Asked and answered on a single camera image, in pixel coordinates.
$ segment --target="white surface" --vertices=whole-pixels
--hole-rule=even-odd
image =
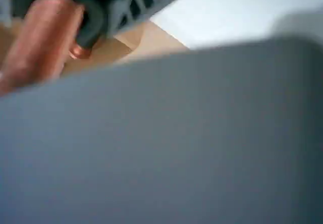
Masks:
[[[283,17],[318,9],[323,0],[177,0],[152,21],[195,48],[266,37]]]

